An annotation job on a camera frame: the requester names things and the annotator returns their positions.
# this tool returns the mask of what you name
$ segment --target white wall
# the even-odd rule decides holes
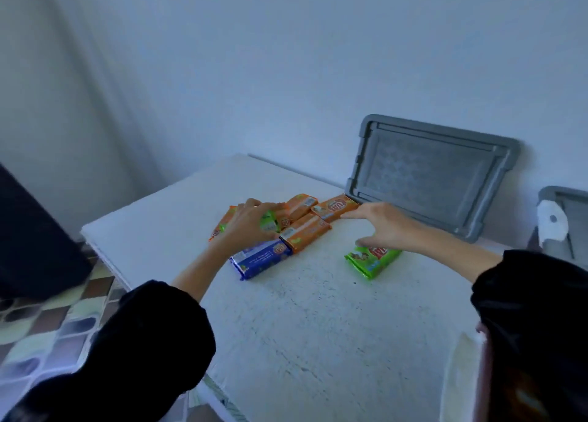
[[[79,239],[139,198],[50,0],[0,0],[0,163]]]
[[[524,245],[541,187],[588,189],[585,0],[58,2],[164,183],[239,151],[344,184],[379,113],[524,142],[490,238]]]

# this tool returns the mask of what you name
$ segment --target blue snack package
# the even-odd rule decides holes
[[[283,240],[276,239],[246,248],[231,256],[230,261],[241,275],[241,280],[248,280],[291,254],[292,249],[284,244]]]

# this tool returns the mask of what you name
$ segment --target orange wrapper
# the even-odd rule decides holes
[[[346,195],[340,194],[328,201],[321,202],[311,208],[311,211],[328,223],[341,217],[343,213],[355,210],[359,207],[356,201],[349,199]]]
[[[316,197],[307,194],[295,195],[290,201],[286,202],[286,205],[290,210],[290,221],[298,221],[298,219],[308,213],[311,210],[311,207],[317,203],[319,202]]]
[[[229,211],[227,211],[224,214],[224,216],[222,217],[221,221],[217,224],[217,226],[215,227],[214,231],[212,232],[212,235],[210,235],[210,238],[208,239],[208,242],[210,242],[211,240],[214,239],[215,236],[218,236],[219,234],[221,234],[223,232],[223,227],[230,222],[230,220],[235,215],[235,211],[237,211],[237,206],[236,205],[232,205],[232,206],[229,207]]]
[[[273,210],[273,214],[276,217],[277,227],[280,231],[286,227],[290,227],[292,221],[290,220],[290,210],[286,203],[278,204]]]
[[[281,232],[280,238],[292,248],[294,253],[298,253],[329,229],[330,225],[327,222],[315,214],[308,213]]]

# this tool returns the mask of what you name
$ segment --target green wrapper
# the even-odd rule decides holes
[[[372,280],[401,253],[401,250],[388,248],[356,247],[355,250],[345,255],[345,259],[364,277]]]
[[[227,224],[220,225],[220,231],[224,232],[226,229]],[[259,226],[262,230],[268,230],[270,232],[277,232],[279,227],[277,226],[276,216],[274,215],[273,211],[268,211],[261,217],[261,221],[259,222]]]

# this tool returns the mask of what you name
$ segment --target red logo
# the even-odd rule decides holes
[[[382,259],[382,257],[384,255],[386,255],[386,253],[388,253],[388,249],[382,248],[382,247],[377,247],[377,248],[369,249],[369,252],[380,260],[380,259]]]
[[[343,209],[343,208],[345,207],[345,205],[347,205],[347,203],[346,203],[344,200],[342,200],[342,199],[337,199],[337,200],[335,200],[335,201],[333,201],[333,202],[329,202],[329,203],[327,204],[327,208],[328,208],[330,211],[337,211],[337,210],[341,210],[341,209]]]
[[[279,253],[282,253],[283,251],[285,251],[285,249],[286,249],[286,246],[284,244],[278,244],[277,246],[275,246],[273,248],[273,252],[279,254]]]

